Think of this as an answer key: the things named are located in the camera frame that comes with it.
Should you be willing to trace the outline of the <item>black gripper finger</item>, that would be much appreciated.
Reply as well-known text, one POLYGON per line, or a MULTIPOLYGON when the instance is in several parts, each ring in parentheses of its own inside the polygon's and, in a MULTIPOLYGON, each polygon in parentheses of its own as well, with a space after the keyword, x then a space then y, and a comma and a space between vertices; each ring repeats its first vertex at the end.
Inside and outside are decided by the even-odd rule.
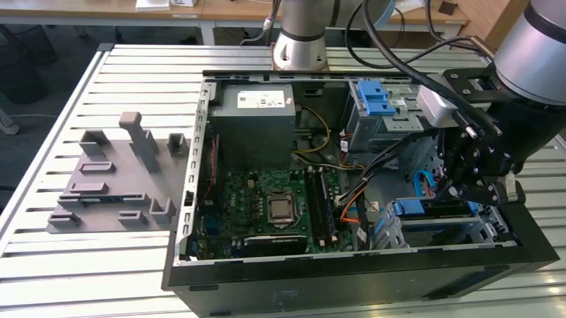
POLYGON ((459 128, 442 129, 437 155, 442 160, 442 177, 435 187, 435 200, 451 201, 458 197, 447 193, 450 185, 481 179, 478 172, 474 172, 481 157, 477 142, 459 128))
POLYGON ((450 185, 447 193, 489 206, 525 203, 525 191, 513 172, 505 176, 485 177, 474 182, 450 185))

